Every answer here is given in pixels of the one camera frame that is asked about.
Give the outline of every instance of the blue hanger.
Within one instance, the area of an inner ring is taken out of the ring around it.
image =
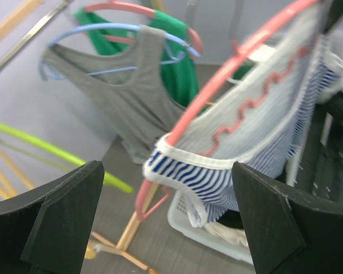
[[[123,24],[123,23],[100,23],[100,24],[92,24],[92,25],[86,25],[86,26],[79,26],[76,27],[72,30],[69,30],[59,36],[57,36],[55,39],[53,39],[50,43],[49,43],[49,47],[55,45],[57,42],[65,39],[66,37],[69,37],[73,34],[77,34],[77,33],[81,33],[83,31],[89,31],[89,30],[99,30],[99,29],[124,29],[124,30],[130,30],[130,31],[140,31],[141,26],[138,25],[131,25],[131,24]],[[196,57],[200,57],[200,54],[194,49],[192,48],[187,42],[185,42],[184,40],[173,36],[169,33],[166,33],[165,38],[167,40],[173,41],[181,46],[183,46],[185,49],[187,49],[188,52],[190,52],[191,54],[193,54]],[[162,65],[167,65],[167,64],[173,64],[173,63],[178,63],[180,62],[184,57],[185,57],[185,52],[180,51],[178,52],[177,56],[173,56],[173,53],[170,49],[170,47],[167,45],[166,42],[166,47],[165,50],[167,52],[167,54],[170,57],[170,60],[167,61],[162,61],[160,62],[160,64]],[[64,77],[61,77],[59,75],[59,73],[50,65],[48,65],[43,59],[39,61],[39,66],[38,66],[38,70],[39,73],[42,77],[43,80],[47,79],[47,75],[45,74],[45,69],[44,66],[46,66],[52,73],[52,75],[48,75],[49,77],[55,79],[55,80],[63,80],[66,79]],[[89,73],[89,75],[99,75],[99,74],[105,74],[105,73],[111,73],[111,72],[118,72],[118,71],[125,71],[125,70],[134,70],[136,69],[136,67],[124,67],[124,68],[116,68],[116,69],[112,69],[112,70],[104,70],[104,71],[97,71],[97,72],[92,72]]]

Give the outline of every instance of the green shirt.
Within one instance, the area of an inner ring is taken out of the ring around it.
[[[84,8],[75,13],[75,18],[80,25],[109,23],[95,13],[87,13]],[[161,11],[155,11],[155,18],[149,22],[148,26],[161,29],[182,40],[188,41],[187,25]],[[129,33],[129,30],[120,29],[87,31],[89,39],[99,55],[117,54],[129,46],[123,43],[110,42],[104,35],[129,37]],[[172,41],[168,41],[168,44],[174,56],[176,56],[179,51],[184,51],[186,57],[178,63],[162,65],[160,68],[161,78],[171,98],[180,105],[187,107],[199,92],[196,68],[194,67],[193,60],[189,58],[188,51],[186,51],[183,46]],[[170,57],[164,51],[162,61],[169,59]]]

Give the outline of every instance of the gray floor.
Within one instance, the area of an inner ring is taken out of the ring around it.
[[[199,66],[201,85],[215,71],[214,66]],[[103,159],[107,171],[132,185],[136,191],[125,194],[112,187],[104,187],[93,228],[116,243],[133,211],[137,189],[142,182],[141,166],[131,162],[117,138]],[[160,199],[159,192],[155,200]],[[128,251],[161,274],[252,274],[251,265],[236,261],[196,241],[186,238],[167,222],[170,200],[161,205],[141,224]],[[84,260],[82,274],[142,274],[144,271],[126,259],[100,253],[93,260]]]

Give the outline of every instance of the gray tank top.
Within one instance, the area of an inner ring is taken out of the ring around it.
[[[154,143],[184,112],[163,86],[159,62],[165,32],[142,26],[135,42],[111,56],[82,53],[56,44],[44,60],[82,90],[110,120],[133,161],[142,164]],[[89,72],[134,66],[134,70],[90,76]]]

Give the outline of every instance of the white plastic basket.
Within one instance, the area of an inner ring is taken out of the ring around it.
[[[300,151],[290,158],[287,163],[287,184],[294,186],[296,175],[300,167],[300,161],[305,144],[303,143]],[[176,192],[167,213],[167,220],[171,227],[182,232],[186,237],[191,238],[209,248],[226,254],[239,261],[245,261],[253,265],[253,260],[249,249],[240,245],[233,245],[224,239],[209,234],[204,228],[194,228],[190,225],[185,202],[179,191]]]

